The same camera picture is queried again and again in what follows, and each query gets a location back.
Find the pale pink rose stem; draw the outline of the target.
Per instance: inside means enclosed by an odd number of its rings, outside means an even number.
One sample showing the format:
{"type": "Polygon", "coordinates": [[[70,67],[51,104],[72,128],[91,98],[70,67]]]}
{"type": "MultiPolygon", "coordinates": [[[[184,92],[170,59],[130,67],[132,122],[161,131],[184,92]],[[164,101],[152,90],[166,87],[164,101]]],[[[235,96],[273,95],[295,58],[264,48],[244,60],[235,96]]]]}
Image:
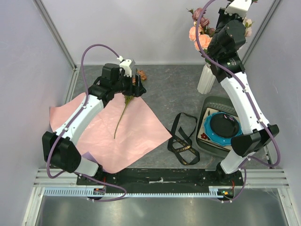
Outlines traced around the pale pink rose stem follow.
{"type": "Polygon", "coordinates": [[[243,25],[245,27],[245,37],[250,37],[252,35],[253,21],[250,18],[245,17],[243,20],[243,25]]]}

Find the large peach peony stem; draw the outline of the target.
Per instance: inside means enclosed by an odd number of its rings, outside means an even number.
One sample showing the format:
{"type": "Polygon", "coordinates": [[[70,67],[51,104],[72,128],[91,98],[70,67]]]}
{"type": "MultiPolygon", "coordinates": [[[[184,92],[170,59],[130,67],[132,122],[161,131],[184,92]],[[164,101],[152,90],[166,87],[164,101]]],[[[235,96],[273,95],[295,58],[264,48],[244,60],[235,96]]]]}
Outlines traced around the large peach peony stem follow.
{"type": "Polygon", "coordinates": [[[197,40],[199,40],[199,43],[200,43],[202,49],[204,51],[207,51],[207,48],[211,42],[211,39],[212,38],[204,32],[202,27],[198,28],[198,35],[196,35],[196,27],[195,26],[191,27],[189,30],[189,40],[194,43],[195,49],[197,51],[200,51],[199,46],[197,44],[197,40]]]}

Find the mauve rose stem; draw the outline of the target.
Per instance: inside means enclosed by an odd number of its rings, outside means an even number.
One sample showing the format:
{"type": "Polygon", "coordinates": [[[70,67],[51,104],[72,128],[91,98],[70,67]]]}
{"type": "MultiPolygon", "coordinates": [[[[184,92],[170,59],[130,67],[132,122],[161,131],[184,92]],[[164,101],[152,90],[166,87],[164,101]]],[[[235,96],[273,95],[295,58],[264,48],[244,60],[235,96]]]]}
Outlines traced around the mauve rose stem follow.
{"type": "MultiPolygon", "coordinates": [[[[194,26],[197,25],[197,20],[200,16],[200,13],[203,9],[202,8],[197,8],[197,9],[187,9],[188,12],[191,13],[191,17],[194,23],[194,26]]],[[[205,18],[204,16],[201,17],[200,23],[199,23],[199,33],[200,34],[207,34],[210,37],[212,37],[215,33],[215,29],[209,27],[210,21],[208,18],[205,18]]]]}

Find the purple pink wrapping paper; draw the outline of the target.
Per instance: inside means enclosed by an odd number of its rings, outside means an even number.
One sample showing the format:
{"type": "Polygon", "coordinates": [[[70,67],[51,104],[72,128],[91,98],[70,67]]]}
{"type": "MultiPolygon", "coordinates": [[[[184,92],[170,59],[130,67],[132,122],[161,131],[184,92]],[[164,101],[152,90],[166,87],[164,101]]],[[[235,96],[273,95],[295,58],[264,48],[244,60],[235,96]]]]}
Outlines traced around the purple pink wrapping paper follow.
{"type": "MultiPolygon", "coordinates": [[[[85,96],[82,93],[61,107],[51,107],[50,126],[53,131],[69,119],[85,96]]],[[[123,170],[171,138],[143,99],[135,97],[128,105],[114,139],[124,101],[122,94],[116,94],[89,123],[76,144],[82,157],[102,165],[108,173],[123,170]]]]}

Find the black ribbon with gold lettering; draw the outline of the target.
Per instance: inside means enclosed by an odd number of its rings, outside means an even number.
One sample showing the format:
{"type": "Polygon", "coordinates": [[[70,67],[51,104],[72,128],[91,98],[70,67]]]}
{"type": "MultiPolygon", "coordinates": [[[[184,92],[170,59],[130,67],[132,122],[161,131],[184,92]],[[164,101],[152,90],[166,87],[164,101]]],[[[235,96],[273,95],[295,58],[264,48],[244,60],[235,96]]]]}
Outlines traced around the black ribbon with gold lettering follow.
{"type": "Polygon", "coordinates": [[[168,151],[174,153],[177,160],[184,166],[195,165],[200,161],[199,151],[197,151],[195,148],[192,147],[192,140],[191,140],[192,135],[196,131],[197,122],[198,122],[197,117],[187,114],[187,113],[179,113],[179,114],[177,114],[177,116],[174,119],[171,130],[167,130],[171,135],[171,138],[168,140],[168,143],[167,143],[167,149],[168,149],[168,151]],[[178,133],[182,136],[182,138],[180,138],[176,135],[176,129],[178,127],[180,117],[182,114],[184,114],[185,116],[187,116],[189,118],[193,118],[195,121],[195,126],[194,126],[193,131],[189,135],[187,135],[184,132],[182,127],[179,127],[178,133]],[[191,152],[195,156],[195,158],[190,162],[187,162],[181,156],[181,153],[186,152],[186,151],[191,152]]]}

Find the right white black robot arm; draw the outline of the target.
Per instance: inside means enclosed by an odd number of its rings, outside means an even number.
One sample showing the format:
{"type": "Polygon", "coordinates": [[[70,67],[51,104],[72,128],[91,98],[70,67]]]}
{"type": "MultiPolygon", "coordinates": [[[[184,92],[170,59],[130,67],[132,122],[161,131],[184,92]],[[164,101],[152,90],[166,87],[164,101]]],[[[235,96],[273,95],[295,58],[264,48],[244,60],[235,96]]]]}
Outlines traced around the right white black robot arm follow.
{"type": "Polygon", "coordinates": [[[231,151],[219,164],[216,182],[227,185],[236,172],[255,152],[275,140],[278,125],[271,125],[260,110],[248,85],[247,75],[237,51],[245,44],[246,28],[238,13],[219,9],[215,33],[207,48],[213,62],[213,75],[227,92],[240,120],[242,134],[231,139],[231,151]]]}

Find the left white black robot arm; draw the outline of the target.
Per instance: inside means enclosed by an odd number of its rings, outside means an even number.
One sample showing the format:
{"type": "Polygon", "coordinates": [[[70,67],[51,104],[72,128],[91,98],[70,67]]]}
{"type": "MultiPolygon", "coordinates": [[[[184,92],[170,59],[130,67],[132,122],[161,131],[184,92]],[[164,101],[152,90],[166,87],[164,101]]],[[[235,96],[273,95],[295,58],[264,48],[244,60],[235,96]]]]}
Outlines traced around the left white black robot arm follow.
{"type": "Polygon", "coordinates": [[[146,93],[134,60],[126,59],[118,65],[105,64],[101,76],[87,89],[86,96],[69,119],[56,131],[44,133],[42,145],[48,174],[50,166],[54,166],[63,172],[87,175],[93,185],[103,181],[102,166],[82,157],[76,144],[89,123],[117,93],[133,97],[146,93]]]}

